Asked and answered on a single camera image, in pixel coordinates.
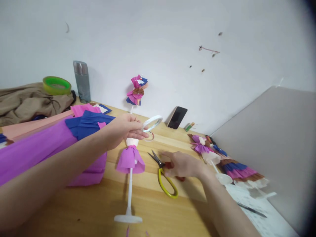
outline small bottle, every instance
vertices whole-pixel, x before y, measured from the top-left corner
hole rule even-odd
[[[90,103],[90,84],[88,66],[81,61],[73,61],[73,68],[75,70],[76,83],[78,87],[78,94],[80,102],[87,104]]]
[[[186,132],[188,132],[194,125],[195,125],[195,123],[191,123],[191,124],[188,125],[184,130],[185,130]]]

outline smartphone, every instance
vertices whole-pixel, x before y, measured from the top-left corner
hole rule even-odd
[[[177,106],[174,110],[174,113],[172,114],[172,117],[167,127],[178,129],[187,111],[188,111],[187,109]]]

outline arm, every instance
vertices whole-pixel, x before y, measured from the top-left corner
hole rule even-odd
[[[124,137],[143,139],[136,117],[125,114],[98,132],[37,164],[0,187],[0,231],[23,224],[56,191],[65,187]]]
[[[251,221],[217,180],[206,164],[181,152],[165,152],[174,168],[166,170],[166,176],[197,177],[204,188],[210,216],[221,237],[260,237]]]

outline person's left hand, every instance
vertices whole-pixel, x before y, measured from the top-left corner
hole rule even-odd
[[[142,131],[143,124],[133,114],[123,114],[116,117],[99,132],[105,138],[107,150],[117,147],[123,139],[135,138],[142,140],[149,135]]]

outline green tape roll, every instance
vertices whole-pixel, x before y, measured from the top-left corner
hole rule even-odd
[[[71,84],[60,77],[48,76],[43,78],[44,90],[51,95],[70,94]]]

